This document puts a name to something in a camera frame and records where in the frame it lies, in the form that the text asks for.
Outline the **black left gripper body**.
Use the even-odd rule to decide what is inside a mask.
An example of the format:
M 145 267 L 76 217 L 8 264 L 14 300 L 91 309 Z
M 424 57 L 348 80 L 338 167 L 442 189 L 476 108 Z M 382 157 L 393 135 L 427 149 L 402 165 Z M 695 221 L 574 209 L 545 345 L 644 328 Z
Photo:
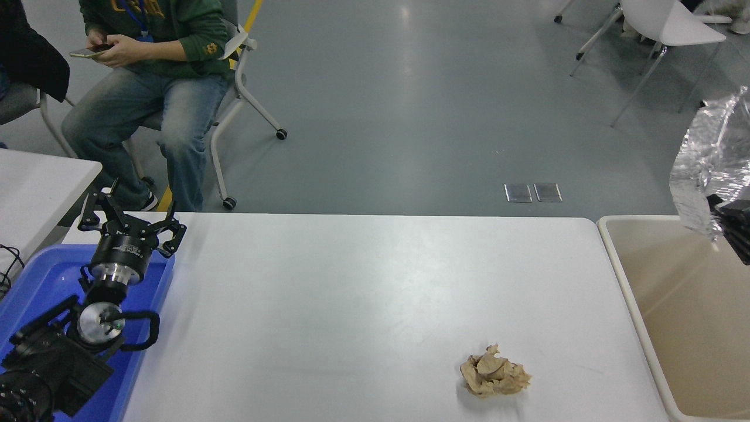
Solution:
M 104 232 L 97 243 L 96 252 L 90 262 L 91 272 L 97 267 L 109 264 L 120 264 L 136 272 L 145 272 L 155 249 L 155 236 L 137 233 Z

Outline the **person's left hand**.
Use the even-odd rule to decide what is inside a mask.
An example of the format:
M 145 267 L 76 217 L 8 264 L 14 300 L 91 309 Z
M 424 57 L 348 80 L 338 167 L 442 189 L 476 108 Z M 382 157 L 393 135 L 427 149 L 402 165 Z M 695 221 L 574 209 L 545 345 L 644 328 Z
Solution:
M 129 64 L 143 60 L 148 43 L 135 40 L 124 35 L 110 35 L 118 41 L 117 45 L 109 48 L 104 53 L 93 58 L 99 64 L 111 69 L 118 69 Z

